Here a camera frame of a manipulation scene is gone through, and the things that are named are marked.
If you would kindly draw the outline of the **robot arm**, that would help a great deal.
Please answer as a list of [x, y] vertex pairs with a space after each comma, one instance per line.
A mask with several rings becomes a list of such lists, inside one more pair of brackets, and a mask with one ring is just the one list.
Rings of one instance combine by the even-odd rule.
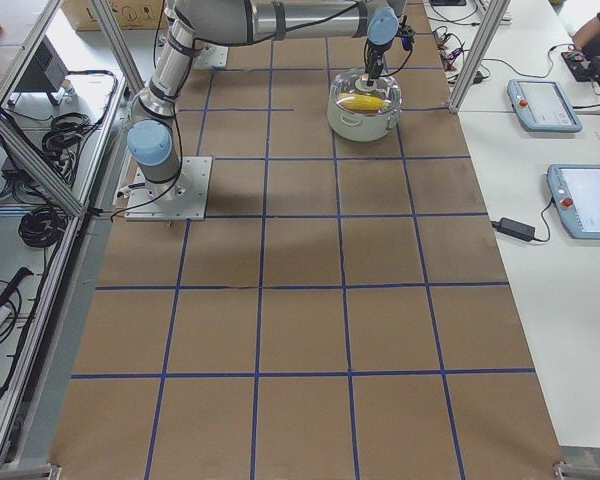
[[177, 194], [182, 164], [173, 142], [176, 105], [202, 44], [239, 48], [268, 41], [362, 38], [363, 91], [383, 77], [384, 55], [401, 29], [401, 1], [169, 1], [157, 66], [134, 97], [127, 146], [152, 199]]

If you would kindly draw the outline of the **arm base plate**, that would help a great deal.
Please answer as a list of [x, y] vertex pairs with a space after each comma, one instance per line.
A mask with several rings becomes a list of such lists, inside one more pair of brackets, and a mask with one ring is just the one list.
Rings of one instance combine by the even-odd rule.
[[170, 183], [147, 182], [137, 167], [134, 181], [143, 186], [130, 191], [124, 218], [127, 221], [203, 221], [212, 162], [211, 157], [185, 157], [180, 177], [173, 187]]
[[193, 68], [196, 70], [224, 69], [227, 65], [228, 54], [228, 47], [205, 44], [197, 51]]

